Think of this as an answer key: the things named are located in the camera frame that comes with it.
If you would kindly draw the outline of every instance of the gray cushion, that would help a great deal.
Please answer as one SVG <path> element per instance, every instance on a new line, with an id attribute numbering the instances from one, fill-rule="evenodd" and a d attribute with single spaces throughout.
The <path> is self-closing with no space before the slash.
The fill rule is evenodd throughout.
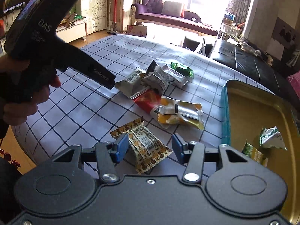
<path id="1" fill-rule="evenodd" d="M 180 2 L 165 1 L 161 14 L 181 18 L 183 6 L 184 4 Z"/>

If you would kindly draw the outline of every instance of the checkered tablecloth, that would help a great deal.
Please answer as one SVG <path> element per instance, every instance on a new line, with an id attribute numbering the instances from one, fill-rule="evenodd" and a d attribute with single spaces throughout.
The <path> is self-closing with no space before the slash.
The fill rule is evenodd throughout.
<path id="1" fill-rule="evenodd" d="M 82 50 L 123 80 L 137 66 L 146 69 L 152 60 L 161 66 L 181 62 L 194 70 L 194 79 L 182 89 L 170 85 L 165 95 L 171 98 L 201 103 L 204 111 L 204 131 L 172 125 L 168 129 L 125 97 L 116 88 L 108 90 L 93 80 L 68 69 L 58 72 L 62 86 L 50 89 L 50 99 L 39 105 L 38 112 L 26 123 L 13 127 L 14 134 L 29 157 L 39 164 L 70 145 L 90 148 L 98 141 L 114 141 L 110 132 L 143 116 L 145 125 L 165 145 L 171 147 L 171 135 L 179 133 L 186 141 L 199 141 L 208 147 L 221 144 L 220 94 L 226 80 L 236 79 L 268 91 L 264 86 L 229 67 L 173 45 L 161 45 L 143 37 L 114 35 L 95 41 Z M 120 175 L 136 174 L 135 159 L 128 152 L 116 166 Z M 185 166 L 173 153 L 150 172 L 152 175 L 182 175 Z M 96 163 L 87 163 L 85 171 L 98 177 Z M 204 166 L 204 178 L 216 170 L 214 163 Z"/>

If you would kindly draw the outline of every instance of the candy wrapper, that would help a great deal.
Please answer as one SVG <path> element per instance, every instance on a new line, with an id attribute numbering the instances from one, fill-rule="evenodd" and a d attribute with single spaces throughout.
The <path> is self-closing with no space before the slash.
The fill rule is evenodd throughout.
<path id="1" fill-rule="evenodd" d="M 171 68 L 181 73 L 183 76 L 194 78 L 194 71 L 181 63 L 171 63 Z"/>
<path id="2" fill-rule="evenodd" d="M 182 88 L 189 80 L 184 77 L 181 73 L 178 73 L 173 68 L 169 68 L 168 65 L 162 67 L 162 69 L 169 75 L 173 80 L 173 84 L 179 88 Z"/>
<path id="3" fill-rule="evenodd" d="M 161 97 L 158 122 L 162 124 L 183 124 L 204 129 L 202 105 Z"/>
<path id="4" fill-rule="evenodd" d="M 124 95 L 130 98 L 133 94 L 144 88 L 141 85 L 141 77 L 144 76 L 146 71 L 137 67 L 126 79 L 115 83 L 115 87 L 120 90 Z"/>
<path id="5" fill-rule="evenodd" d="M 242 150 L 242 153 L 247 157 L 251 158 L 253 161 L 256 161 L 262 164 L 264 167 L 267 167 L 268 158 L 264 157 L 264 155 L 257 150 L 254 146 L 250 145 L 247 141 Z"/>
<path id="6" fill-rule="evenodd" d="M 146 113 L 148 113 L 151 117 L 158 121 L 158 112 L 159 106 L 161 104 L 161 95 L 156 94 L 154 90 L 147 87 L 144 90 L 134 94 L 131 97 L 131 99 L 141 109 L 143 109 Z M 161 124 L 160 122 L 158 123 L 165 129 L 170 127 L 169 125 Z"/>
<path id="7" fill-rule="evenodd" d="M 259 146 L 267 149 L 275 147 L 287 151 L 281 133 L 276 126 L 270 129 L 263 128 L 260 132 Z"/>
<path id="8" fill-rule="evenodd" d="M 171 78 L 163 71 L 163 69 L 153 60 L 148 67 L 142 83 L 157 91 L 159 95 L 165 93 L 171 82 Z"/>
<path id="9" fill-rule="evenodd" d="M 138 174 L 153 168 L 173 152 L 146 128 L 143 118 L 138 118 L 110 134 L 117 139 L 122 133 L 128 133 L 129 145 L 136 156 L 135 168 Z"/>

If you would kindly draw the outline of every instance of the metal tin tray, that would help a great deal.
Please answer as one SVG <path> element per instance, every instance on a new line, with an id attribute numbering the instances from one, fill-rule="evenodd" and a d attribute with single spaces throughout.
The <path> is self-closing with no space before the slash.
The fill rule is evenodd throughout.
<path id="1" fill-rule="evenodd" d="M 221 92 L 221 104 L 222 143 L 242 151 L 247 140 L 269 158 L 267 168 L 279 174 L 288 186 L 281 213 L 292 223 L 300 222 L 300 136 L 289 103 L 262 89 L 228 80 Z M 262 128 L 274 126 L 288 151 L 259 147 Z"/>

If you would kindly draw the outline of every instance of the white snack wrapper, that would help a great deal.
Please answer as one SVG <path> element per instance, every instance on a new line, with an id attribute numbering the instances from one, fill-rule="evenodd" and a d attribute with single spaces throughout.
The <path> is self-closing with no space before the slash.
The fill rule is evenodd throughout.
<path id="1" fill-rule="evenodd" d="M 278 131 L 278 128 L 276 126 L 270 129 L 264 128 L 261 131 L 259 138 L 259 146 L 267 149 L 277 148 L 284 149 L 287 151 L 281 133 Z"/>
<path id="2" fill-rule="evenodd" d="M 144 88 L 141 85 L 141 74 L 144 73 L 146 73 L 144 69 L 137 67 L 126 79 L 116 82 L 115 87 L 130 98 L 133 94 Z"/>
<path id="3" fill-rule="evenodd" d="M 172 84 L 179 88 L 182 88 L 187 82 L 189 82 L 189 80 L 185 76 L 183 76 L 181 73 L 178 73 L 173 68 L 168 67 L 167 64 L 164 65 L 162 69 L 173 80 Z"/>
<path id="4" fill-rule="evenodd" d="M 164 70 L 153 60 L 146 71 L 142 83 L 151 89 L 156 89 L 158 94 L 163 95 L 167 90 L 172 79 L 164 72 Z"/>

